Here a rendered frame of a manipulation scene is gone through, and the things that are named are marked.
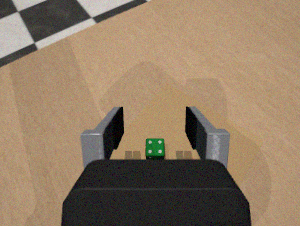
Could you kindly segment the tan mat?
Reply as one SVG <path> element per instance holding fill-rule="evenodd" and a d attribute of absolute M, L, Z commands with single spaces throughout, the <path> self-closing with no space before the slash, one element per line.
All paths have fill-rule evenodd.
<path fill-rule="evenodd" d="M 200 159 L 185 133 L 186 106 L 195 106 L 216 129 L 230 133 L 227 170 L 239 187 L 264 140 L 168 83 L 124 130 L 110 159 L 146 159 L 151 138 L 164 139 L 164 159 Z"/>

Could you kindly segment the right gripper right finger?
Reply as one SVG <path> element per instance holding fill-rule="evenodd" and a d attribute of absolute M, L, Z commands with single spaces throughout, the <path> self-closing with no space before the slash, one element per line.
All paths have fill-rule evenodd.
<path fill-rule="evenodd" d="M 218 160 L 227 169 L 230 133 L 226 129 L 216 129 L 195 106 L 186 106 L 185 133 L 200 159 Z"/>

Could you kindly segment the green die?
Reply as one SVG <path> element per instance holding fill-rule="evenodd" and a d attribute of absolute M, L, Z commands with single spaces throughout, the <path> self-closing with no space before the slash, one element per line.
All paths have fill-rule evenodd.
<path fill-rule="evenodd" d="M 163 138 L 146 139 L 146 159 L 164 159 L 165 147 Z"/>

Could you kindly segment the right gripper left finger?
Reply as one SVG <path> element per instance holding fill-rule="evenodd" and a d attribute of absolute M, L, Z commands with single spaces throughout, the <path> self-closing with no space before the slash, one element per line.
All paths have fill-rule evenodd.
<path fill-rule="evenodd" d="M 84 169 L 94 160 L 110 159 L 123 134 L 123 107 L 113 107 L 95 129 L 85 129 L 80 134 Z"/>

